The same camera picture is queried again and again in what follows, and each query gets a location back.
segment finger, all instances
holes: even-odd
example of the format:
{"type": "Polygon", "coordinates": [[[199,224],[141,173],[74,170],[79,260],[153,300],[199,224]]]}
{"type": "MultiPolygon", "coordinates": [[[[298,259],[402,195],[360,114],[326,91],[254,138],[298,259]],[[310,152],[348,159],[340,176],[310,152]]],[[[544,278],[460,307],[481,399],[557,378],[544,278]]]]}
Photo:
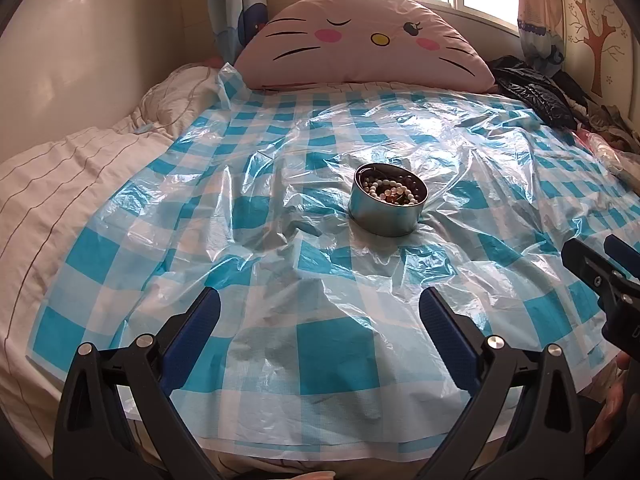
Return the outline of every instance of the finger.
{"type": "Polygon", "coordinates": [[[292,480],[334,480],[335,473],[333,471],[316,471],[315,473],[307,473],[296,476],[292,480]]]}
{"type": "Polygon", "coordinates": [[[616,355],[616,365],[621,370],[628,370],[630,364],[631,356],[626,352],[620,352],[618,355],[616,355]]]}
{"type": "Polygon", "coordinates": [[[624,383],[626,374],[620,375],[616,382],[609,388],[607,400],[601,410],[596,422],[587,433],[587,441],[584,452],[586,454],[594,452],[602,446],[613,429],[613,419],[622,407],[624,397],[624,383]]]}

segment black puffer jacket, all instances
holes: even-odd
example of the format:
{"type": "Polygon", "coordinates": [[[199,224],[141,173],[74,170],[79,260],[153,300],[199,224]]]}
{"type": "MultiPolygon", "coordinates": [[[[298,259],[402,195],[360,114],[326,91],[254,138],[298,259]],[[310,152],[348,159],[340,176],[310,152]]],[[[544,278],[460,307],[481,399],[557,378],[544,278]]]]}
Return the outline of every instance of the black puffer jacket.
{"type": "Polygon", "coordinates": [[[578,128],[564,95],[545,75],[513,56],[490,62],[489,69],[507,97],[529,105],[548,126],[573,131],[578,128]]]}

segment pink cheek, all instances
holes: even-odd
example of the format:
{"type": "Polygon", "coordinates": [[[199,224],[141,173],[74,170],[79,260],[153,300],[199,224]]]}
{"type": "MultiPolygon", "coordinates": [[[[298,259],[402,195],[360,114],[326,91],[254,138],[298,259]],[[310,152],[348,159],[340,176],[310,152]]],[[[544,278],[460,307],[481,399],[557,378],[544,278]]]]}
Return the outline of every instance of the pink cheek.
{"type": "Polygon", "coordinates": [[[315,32],[316,38],[325,43],[335,43],[342,39],[342,34],[332,28],[321,28],[315,32]]]}
{"type": "Polygon", "coordinates": [[[428,38],[418,38],[415,40],[415,43],[420,45],[422,48],[426,48],[427,50],[439,50],[440,45],[437,44],[433,40],[429,40],[428,38]]]}

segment human hand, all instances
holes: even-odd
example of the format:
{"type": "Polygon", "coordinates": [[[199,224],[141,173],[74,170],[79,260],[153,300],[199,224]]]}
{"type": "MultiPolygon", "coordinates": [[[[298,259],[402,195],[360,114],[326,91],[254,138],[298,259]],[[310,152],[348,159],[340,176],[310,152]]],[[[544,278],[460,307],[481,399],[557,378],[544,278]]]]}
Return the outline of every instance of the human hand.
{"type": "Polygon", "coordinates": [[[622,407],[622,401],[624,397],[624,386],[626,380],[626,371],[631,363],[631,357],[624,352],[620,352],[616,356],[616,365],[623,372],[618,376],[616,381],[611,385],[607,392],[607,399],[605,405],[601,410],[596,422],[587,433],[587,442],[585,445],[585,454],[590,454],[596,451],[602,446],[613,429],[613,420],[620,412],[622,407]]]}

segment metal tin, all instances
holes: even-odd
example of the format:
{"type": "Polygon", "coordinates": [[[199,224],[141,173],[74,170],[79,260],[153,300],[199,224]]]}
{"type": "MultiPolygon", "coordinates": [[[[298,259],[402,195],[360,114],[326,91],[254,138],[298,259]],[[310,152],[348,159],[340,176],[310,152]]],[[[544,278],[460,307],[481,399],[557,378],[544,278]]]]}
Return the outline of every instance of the metal tin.
{"type": "Polygon", "coordinates": [[[360,166],[353,177],[349,214],[360,227],[379,236],[397,237],[409,234],[418,224],[418,218],[427,200],[428,190],[424,182],[405,168],[372,162],[360,166]],[[422,199],[412,205],[396,205],[382,202],[364,191],[360,181],[371,170],[381,171],[394,180],[411,178],[416,182],[422,199]]]}

